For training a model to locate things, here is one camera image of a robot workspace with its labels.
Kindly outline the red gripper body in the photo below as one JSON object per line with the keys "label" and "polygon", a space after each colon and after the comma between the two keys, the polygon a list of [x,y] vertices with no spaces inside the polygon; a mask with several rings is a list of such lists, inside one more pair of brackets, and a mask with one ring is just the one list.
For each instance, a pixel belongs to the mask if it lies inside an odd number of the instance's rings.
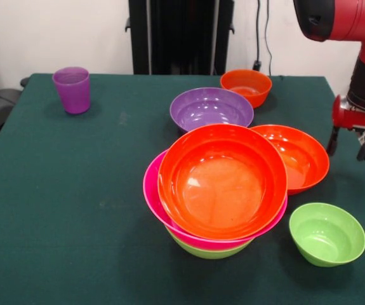
{"label": "red gripper body", "polygon": [[365,111],[353,106],[345,96],[338,95],[332,108],[333,126],[365,130]]}

